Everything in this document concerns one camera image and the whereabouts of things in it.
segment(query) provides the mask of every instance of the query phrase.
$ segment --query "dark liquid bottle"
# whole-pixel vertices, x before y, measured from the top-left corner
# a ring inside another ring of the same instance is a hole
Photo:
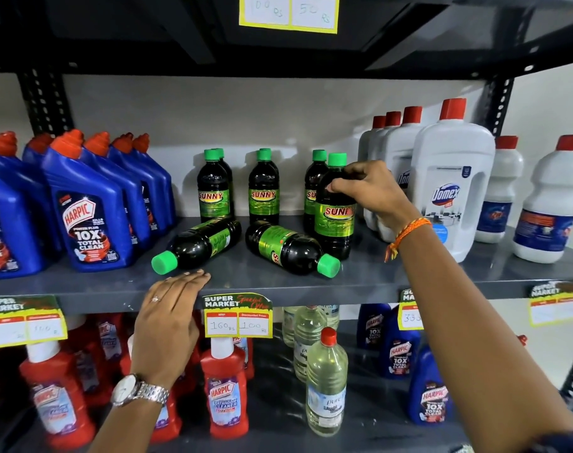
[[[231,218],[213,218],[174,236],[167,250],[153,257],[153,270],[164,275],[179,268],[201,266],[216,254],[238,243],[241,224]]]
[[[234,177],[232,176],[232,169],[228,165],[228,163],[224,160],[224,149],[223,148],[215,148],[217,152],[220,153],[220,165],[224,167],[225,172],[228,174],[228,190],[230,191],[230,211],[232,215],[236,213],[234,208]]]
[[[266,220],[278,224],[281,210],[280,178],[268,148],[257,151],[258,163],[249,175],[250,223]]]
[[[265,257],[293,274],[307,275],[318,271],[333,278],[341,268],[339,259],[322,254],[316,239],[267,221],[251,224],[245,241],[253,254]]]
[[[314,149],[312,151],[313,163],[305,172],[305,205],[303,210],[303,229],[314,235],[314,218],[316,215],[316,190],[322,175],[328,171],[326,166],[326,151]]]
[[[207,164],[197,176],[201,222],[214,217],[234,217],[234,210],[230,206],[228,173],[220,165],[220,153],[215,149],[206,149],[205,160]]]
[[[343,170],[347,162],[346,153],[329,154],[329,171],[320,179],[316,190],[315,236],[322,251],[339,260],[349,257],[356,201],[345,194],[329,192],[326,187],[335,178],[349,179]]]

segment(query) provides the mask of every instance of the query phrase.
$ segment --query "clear plastic bottle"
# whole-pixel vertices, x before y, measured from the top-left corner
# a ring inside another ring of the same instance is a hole
[[[326,325],[337,330],[339,327],[339,305],[320,305],[320,309],[326,315]]]
[[[295,313],[294,349],[292,364],[295,375],[304,383],[308,378],[308,350],[326,327],[326,315],[317,305],[301,307]]]
[[[316,434],[329,437],[341,428],[347,384],[348,354],[337,344],[337,331],[325,327],[308,352],[305,413]]]
[[[291,348],[295,346],[295,332],[293,328],[295,325],[295,313],[297,313],[298,308],[284,307],[282,311],[282,341]]]

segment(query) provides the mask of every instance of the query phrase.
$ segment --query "hand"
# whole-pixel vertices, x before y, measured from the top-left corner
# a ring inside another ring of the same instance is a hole
[[[396,235],[421,217],[382,160],[354,162],[345,167],[345,171],[355,179],[336,178],[328,185],[328,191],[343,192],[377,213],[381,222]]]
[[[137,316],[131,355],[131,372],[146,383],[170,389],[184,372],[198,339],[194,301],[210,278],[199,270],[158,281],[148,290]]]

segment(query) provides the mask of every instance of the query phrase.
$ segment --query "red bottle cap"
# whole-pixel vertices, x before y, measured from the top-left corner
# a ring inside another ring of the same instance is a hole
[[[325,327],[320,333],[320,341],[325,347],[333,347],[337,344],[337,331],[332,327]]]
[[[147,133],[143,133],[138,138],[135,138],[133,142],[134,149],[142,154],[148,151],[148,146],[150,146],[150,136]]]
[[[70,159],[79,159],[82,145],[83,133],[80,130],[72,129],[65,131],[64,135],[56,137],[50,144],[50,148]]]
[[[423,113],[423,106],[406,106],[403,109],[403,124],[420,124],[420,115]]]
[[[385,127],[385,116],[375,116],[372,119],[373,129],[382,129]]]
[[[557,142],[557,151],[573,151],[573,135],[562,135]]]
[[[88,151],[93,152],[101,157],[108,154],[108,145],[110,144],[110,135],[107,131],[101,131],[95,134],[83,144]]]
[[[466,98],[448,98],[442,103],[442,112],[440,113],[439,118],[440,120],[464,119],[466,106]]]
[[[40,133],[35,135],[31,141],[27,143],[27,146],[38,154],[45,154],[47,147],[54,141],[54,138],[49,133]]]
[[[400,121],[402,120],[402,113],[400,111],[389,111],[385,113],[385,126],[384,127],[393,127],[400,125]]]
[[[0,133],[0,156],[14,157],[17,151],[16,134],[12,131]]]
[[[518,136],[502,135],[496,137],[496,149],[515,149],[517,148]]]
[[[113,146],[117,148],[119,151],[125,154],[129,154],[133,149],[133,141],[129,137],[129,133],[127,135],[121,135],[117,139],[113,141]]]

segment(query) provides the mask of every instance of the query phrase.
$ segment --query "green label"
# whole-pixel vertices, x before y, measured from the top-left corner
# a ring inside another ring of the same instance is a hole
[[[348,237],[353,234],[353,205],[316,205],[314,230],[325,237]]]
[[[290,231],[281,226],[272,226],[266,229],[259,239],[259,253],[275,264],[282,266],[282,245],[286,242],[288,237],[296,233],[297,232]]]
[[[230,191],[199,191],[198,204],[201,216],[225,217],[230,215]]]
[[[249,189],[249,214],[278,214],[281,210],[281,192],[278,189]]]
[[[191,227],[190,230],[194,231],[197,229],[202,229],[203,227],[207,227],[211,224],[215,224],[216,222],[220,222],[220,218],[209,219],[208,221],[201,222],[200,224],[197,224],[194,227]]]
[[[305,214],[316,214],[316,189],[305,190]]]
[[[211,257],[213,257],[230,244],[230,229],[224,229],[213,234],[209,237],[209,242],[211,242],[211,248],[213,248],[211,251]]]

